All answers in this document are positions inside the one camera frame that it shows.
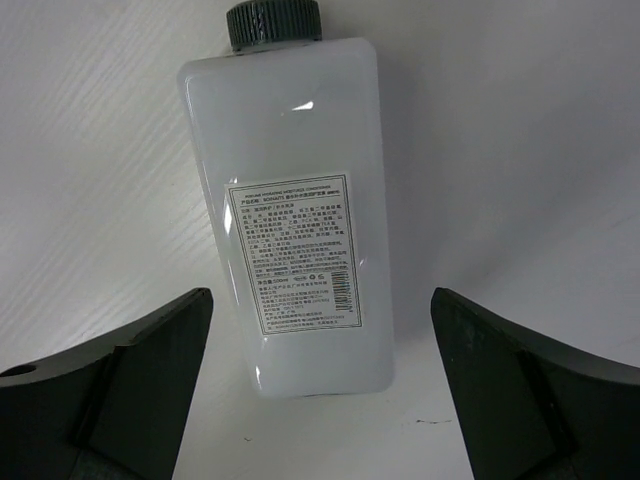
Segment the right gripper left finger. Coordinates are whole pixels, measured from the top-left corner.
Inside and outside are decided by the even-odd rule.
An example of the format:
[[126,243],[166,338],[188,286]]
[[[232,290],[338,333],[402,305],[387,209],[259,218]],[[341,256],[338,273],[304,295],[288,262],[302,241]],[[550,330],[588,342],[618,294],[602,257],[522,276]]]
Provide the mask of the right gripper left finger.
[[193,289],[1,374],[4,479],[170,479],[214,309]]

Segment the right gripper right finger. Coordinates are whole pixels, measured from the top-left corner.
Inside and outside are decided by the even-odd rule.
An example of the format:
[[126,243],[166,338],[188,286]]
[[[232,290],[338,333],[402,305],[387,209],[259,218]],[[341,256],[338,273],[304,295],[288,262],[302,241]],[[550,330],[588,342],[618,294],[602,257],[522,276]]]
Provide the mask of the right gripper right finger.
[[638,478],[638,368],[446,288],[431,319],[475,478]]

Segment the white bottle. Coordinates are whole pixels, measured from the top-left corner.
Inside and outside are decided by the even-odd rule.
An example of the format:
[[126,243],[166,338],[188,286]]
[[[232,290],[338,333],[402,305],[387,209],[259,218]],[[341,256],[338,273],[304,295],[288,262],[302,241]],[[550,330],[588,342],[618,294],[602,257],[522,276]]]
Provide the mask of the white bottle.
[[315,1],[228,10],[179,71],[247,364],[266,398],[380,392],[394,333],[377,54]]

